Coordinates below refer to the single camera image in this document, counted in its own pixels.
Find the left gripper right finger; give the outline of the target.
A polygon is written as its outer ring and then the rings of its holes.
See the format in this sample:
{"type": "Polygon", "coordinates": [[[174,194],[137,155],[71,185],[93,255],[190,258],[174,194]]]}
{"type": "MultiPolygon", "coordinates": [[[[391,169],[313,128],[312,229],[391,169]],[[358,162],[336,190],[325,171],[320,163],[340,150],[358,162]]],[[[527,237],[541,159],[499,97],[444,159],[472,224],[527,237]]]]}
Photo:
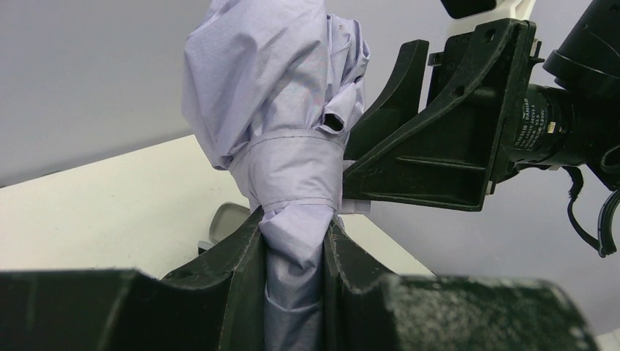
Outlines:
{"type": "Polygon", "coordinates": [[[323,241],[327,350],[596,350],[577,306],[537,279],[404,276],[337,220],[323,241]]]}

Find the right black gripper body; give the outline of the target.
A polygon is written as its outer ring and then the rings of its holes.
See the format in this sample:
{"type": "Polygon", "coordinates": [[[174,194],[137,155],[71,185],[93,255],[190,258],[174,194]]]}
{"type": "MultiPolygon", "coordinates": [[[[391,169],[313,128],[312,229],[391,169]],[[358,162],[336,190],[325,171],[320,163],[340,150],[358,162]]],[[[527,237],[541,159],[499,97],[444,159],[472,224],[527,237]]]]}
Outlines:
{"type": "Polygon", "coordinates": [[[532,72],[535,33],[531,21],[496,20],[450,37],[429,56],[426,108],[442,112],[426,127],[426,159],[438,195],[486,195],[507,172],[502,148],[532,72]]]}

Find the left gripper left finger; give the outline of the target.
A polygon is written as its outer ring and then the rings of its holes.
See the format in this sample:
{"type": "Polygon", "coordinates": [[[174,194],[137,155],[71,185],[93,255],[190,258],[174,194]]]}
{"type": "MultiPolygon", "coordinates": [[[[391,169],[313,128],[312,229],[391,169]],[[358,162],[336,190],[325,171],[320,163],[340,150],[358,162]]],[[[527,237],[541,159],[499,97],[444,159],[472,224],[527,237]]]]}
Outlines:
{"type": "Polygon", "coordinates": [[[262,216],[162,279],[135,269],[2,273],[1,348],[261,350],[262,216]]]}

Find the black umbrella case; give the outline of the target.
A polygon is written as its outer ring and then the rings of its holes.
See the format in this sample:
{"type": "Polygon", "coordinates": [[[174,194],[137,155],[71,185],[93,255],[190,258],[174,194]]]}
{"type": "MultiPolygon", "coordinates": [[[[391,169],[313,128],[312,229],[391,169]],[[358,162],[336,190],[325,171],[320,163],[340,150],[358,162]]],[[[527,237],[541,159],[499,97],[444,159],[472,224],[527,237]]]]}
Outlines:
{"type": "Polygon", "coordinates": [[[234,233],[250,215],[251,211],[246,206],[231,202],[221,204],[211,219],[208,238],[197,243],[198,254],[208,251],[234,233]]]}

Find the lilac folding umbrella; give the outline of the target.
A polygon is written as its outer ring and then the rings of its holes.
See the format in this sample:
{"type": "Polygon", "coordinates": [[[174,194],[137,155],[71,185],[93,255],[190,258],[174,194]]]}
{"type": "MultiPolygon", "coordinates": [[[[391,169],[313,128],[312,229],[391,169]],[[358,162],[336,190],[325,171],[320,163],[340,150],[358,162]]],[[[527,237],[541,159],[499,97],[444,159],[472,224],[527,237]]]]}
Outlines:
{"type": "Polygon", "coordinates": [[[212,1],[186,39],[183,116],[263,210],[266,350],[325,349],[323,241],[345,210],[370,55],[361,24],[323,1],[212,1]]]}

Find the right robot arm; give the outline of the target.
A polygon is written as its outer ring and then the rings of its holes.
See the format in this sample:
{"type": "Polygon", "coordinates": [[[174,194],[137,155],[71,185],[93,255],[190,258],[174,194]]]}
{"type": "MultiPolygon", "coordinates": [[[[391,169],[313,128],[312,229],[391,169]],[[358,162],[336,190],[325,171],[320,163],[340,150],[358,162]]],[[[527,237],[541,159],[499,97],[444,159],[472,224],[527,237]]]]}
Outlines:
{"type": "Polygon", "coordinates": [[[444,49],[400,47],[383,91],[355,125],[343,195],[480,211],[528,168],[572,179],[569,221],[601,257],[616,252],[619,207],[619,3],[592,1],[562,45],[540,56],[532,1],[444,1],[444,49]],[[610,190],[596,235],[574,216],[586,165],[610,190]]]}

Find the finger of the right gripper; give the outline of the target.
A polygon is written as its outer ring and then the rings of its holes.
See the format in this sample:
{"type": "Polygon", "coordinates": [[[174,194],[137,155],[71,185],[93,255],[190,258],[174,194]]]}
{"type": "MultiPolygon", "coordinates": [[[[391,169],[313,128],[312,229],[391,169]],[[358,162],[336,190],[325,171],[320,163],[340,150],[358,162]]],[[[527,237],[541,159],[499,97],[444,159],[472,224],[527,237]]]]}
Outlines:
{"type": "Polygon", "coordinates": [[[471,103],[485,73],[457,72],[425,107],[423,75],[394,72],[353,129],[344,196],[478,211],[492,169],[494,103],[471,103]]]}
{"type": "Polygon", "coordinates": [[[358,160],[418,113],[429,42],[401,45],[385,87],[352,129],[344,158],[358,160]]]}

